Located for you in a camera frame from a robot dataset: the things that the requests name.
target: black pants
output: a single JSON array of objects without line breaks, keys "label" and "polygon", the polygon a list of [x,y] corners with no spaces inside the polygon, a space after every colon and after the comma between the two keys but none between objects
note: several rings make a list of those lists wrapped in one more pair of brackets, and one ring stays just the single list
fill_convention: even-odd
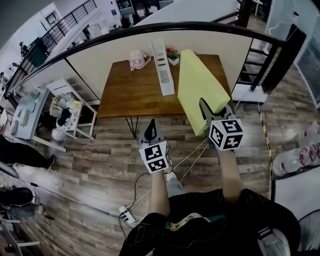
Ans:
[{"label": "black pants", "polygon": [[32,167],[48,168],[50,159],[36,151],[34,148],[21,143],[12,143],[0,139],[0,161],[5,164],[23,164]]}]

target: small potted plant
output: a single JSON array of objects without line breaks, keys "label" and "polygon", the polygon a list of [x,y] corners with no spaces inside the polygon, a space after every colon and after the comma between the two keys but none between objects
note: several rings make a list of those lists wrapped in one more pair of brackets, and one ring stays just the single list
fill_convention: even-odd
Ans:
[{"label": "small potted plant", "polygon": [[167,48],[165,49],[166,55],[168,57],[168,61],[173,65],[177,65],[179,63],[178,51],[175,48]]}]

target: wooden floor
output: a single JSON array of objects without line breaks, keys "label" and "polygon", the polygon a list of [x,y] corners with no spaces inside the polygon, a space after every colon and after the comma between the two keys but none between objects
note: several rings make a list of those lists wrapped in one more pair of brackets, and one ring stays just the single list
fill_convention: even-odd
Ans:
[{"label": "wooden floor", "polygon": [[[272,154],[297,146],[296,135],[320,115],[298,75],[291,67],[266,103],[260,106]],[[243,147],[236,150],[238,166],[244,185],[264,196],[269,193],[269,166],[265,137],[258,115],[258,107],[239,105],[237,118],[244,124]],[[140,118],[138,131],[151,118]],[[158,118],[165,139],[168,141],[173,163],[176,165],[191,153],[204,137],[195,137],[185,116]],[[51,191],[81,200],[96,208],[118,215],[118,208],[129,205],[134,199],[136,178],[146,172],[140,158],[138,144],[132,138],[124,118],[98,119],[94,129],[94,141],[87,138],[61,139],[66,153],[57,153],[53,170],[18,166],[22,179],[37,183]],[[205,145],[176,169],[178,178],[191,166]],[[3,174],[1,182],[24,186],[20,181]],[[219,159],[209,149],[194,165],[182,181],[187,192],[207,192],[221,187]],[[150,188],[150,178],[143,176],[137,184],[139,199]],[[94,212],[85,206],[69,203],[45,191],[35,190],[48,214],[55,220],[51,225],[44,217],[23,220],[23,230],[41,242],[46,256],[104,256],[118,255],[124,235],[117,219]],[[132,213],[140,220],[147,213],[149,197],[144,197],[132,207]]]}]

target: yellow foam block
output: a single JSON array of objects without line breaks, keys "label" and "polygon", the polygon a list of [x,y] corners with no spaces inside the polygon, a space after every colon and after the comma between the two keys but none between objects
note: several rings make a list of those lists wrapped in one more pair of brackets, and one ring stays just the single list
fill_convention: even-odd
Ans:
[{"label": "yellow foam block", "polygon": [[200,107],[203,98],[214,113],[219,113],[230,100],[225,89],[202,61],[189,49],[180,56],[178,99],[196,136],[208,127]]}]

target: power strip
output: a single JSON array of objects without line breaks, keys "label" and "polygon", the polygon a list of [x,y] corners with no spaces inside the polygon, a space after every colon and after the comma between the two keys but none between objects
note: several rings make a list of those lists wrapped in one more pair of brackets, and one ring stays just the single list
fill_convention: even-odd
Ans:
[{"label": "power strip", "polygon": [[128,224],[132,224],[136,222],[136,219],[132,216],[132,214],[130,213],[130,211],[127,209],[127,207],[125,206],[121,206],[119,208],[119,211],[121,213],[120,217],[124,217],[124,221],[128,222]]}]

